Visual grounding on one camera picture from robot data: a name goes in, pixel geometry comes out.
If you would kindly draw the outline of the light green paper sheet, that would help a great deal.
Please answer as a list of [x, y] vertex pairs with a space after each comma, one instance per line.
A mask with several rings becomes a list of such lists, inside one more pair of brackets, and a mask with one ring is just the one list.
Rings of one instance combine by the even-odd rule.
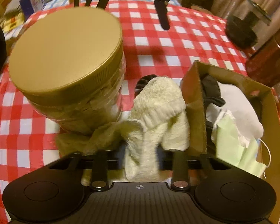
[[259, 148], [269, 147], [262, 139], [246, 138], [237, 128], [236, 119], [230, 110], [221, 110], [214, 122], [211, 140], [215, 145], [215, 155], [233, 166], [236, 166], [259, 178], [265, 175], [270, 167], [272, 157], [268, 164], [257, 161]]

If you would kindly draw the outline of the blue surgical mask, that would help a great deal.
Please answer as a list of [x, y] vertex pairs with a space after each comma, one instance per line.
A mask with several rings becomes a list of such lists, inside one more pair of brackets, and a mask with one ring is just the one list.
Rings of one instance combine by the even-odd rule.
[[[271, 151], [262, 139], [257, 139], [256, 143], [258, 144], [258, 152], [250, 165], [250, 173], [257, 176], [258, 178], [266, 179], [266, 170], [270, 167], [272, 162]], [[268, 162], [265, 162], [263, 156], [265, 152], [268, 155]]]

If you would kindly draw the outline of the red white checkered tablecloth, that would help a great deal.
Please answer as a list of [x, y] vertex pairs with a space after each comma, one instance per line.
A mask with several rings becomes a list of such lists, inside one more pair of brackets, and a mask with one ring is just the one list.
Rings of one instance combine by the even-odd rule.
[[[147, 74], [166, 75], [179, 83], [196, 60], [246, 74], [248, 54], [228, 41], [225, 21], [218, 17], [170, 5], [170, 29], [165, 31], [150, 2], [111, 1], [107, 10], [123, 28], [123, 115], [132, 107], [137, 81]], [[39, 115], [16, 89], [4, 67], [0, 74], [0, 223], [9, 221], [2, 203], [4, 188], [58, 159], [53, 142], [58, 131], [58, 125]]]

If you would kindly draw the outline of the brown wooden canister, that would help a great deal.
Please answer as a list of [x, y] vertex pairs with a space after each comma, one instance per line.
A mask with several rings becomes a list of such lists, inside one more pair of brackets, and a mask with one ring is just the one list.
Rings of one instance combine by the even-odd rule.
[[245, 63], [248, 76], [266, 86], [280, 83], [280, 28]]

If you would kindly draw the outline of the white quilted face mask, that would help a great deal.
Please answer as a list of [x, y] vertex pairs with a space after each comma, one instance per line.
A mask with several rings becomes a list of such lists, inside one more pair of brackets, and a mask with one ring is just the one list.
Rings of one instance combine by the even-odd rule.
[[232, 112], [243, 136], [249, 139], [262, 138], [264, 128], [252, 104], [238, 87], [220, 83], [208, 74], [201, 77], [201, 85], [208, 138], [211, 139], [214, 122], [221, 110]]

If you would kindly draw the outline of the gold-lid nut jar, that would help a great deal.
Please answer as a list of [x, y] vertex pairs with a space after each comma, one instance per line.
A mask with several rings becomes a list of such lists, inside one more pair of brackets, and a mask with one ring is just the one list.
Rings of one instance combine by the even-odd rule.
[[64, 130], [90, 135], [117, 121], [122, 111], [125, 58], [120, 22], [100, 8], [53, 12], [19, 38], [8, 70], [40, 114]]

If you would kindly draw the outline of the brown cardboard box tray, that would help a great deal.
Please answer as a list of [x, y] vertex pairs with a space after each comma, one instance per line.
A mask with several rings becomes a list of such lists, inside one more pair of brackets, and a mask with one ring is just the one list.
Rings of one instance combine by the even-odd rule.
[[[222, 107], [204, 103], [202, 82], [213, 77], [225, 100]], [[181, 81], [181, 91], [186, 103], [190, 124], [188, 153], [198, 155], [210, 152], [207, 144], [206, 122], [216, 120], [222, 110], [230, 110], [237, 128], [245, 140], [262, 139], [268, 149], [260, 147], [258, 160], [267, 165], [265, 180], [274, 188], [277, 202], [270, 216], [272, 223], [280, 218], [280, 122], [275, 98], [270, 87], [231, 70], [196, 60]]]

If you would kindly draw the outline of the cream terry towel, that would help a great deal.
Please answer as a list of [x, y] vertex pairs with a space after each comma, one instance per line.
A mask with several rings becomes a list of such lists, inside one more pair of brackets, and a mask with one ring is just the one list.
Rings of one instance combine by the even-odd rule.
[[123, 170], [113, 170], [114, 181], [163, 181], [168, 175], [159, 169], [157, 148], [185, 151], [190, 127], [180, 87], [168, 77], [155, 77], [139, 92], [126, 119], [107, 123], [91, 136], [61, 133], [55, 142], [62, 156], [72, 152], [93, 155], [114, 150], [126, 142]]

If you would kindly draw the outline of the glass jar dark lid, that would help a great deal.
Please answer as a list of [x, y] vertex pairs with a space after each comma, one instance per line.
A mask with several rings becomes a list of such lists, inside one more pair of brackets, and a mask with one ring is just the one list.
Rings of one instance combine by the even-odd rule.
[[225, 34], [244, 50], [253, 47], [270, 24], [271, 17], [267, 11], [256, 2], [245, 0], [227, 17]]

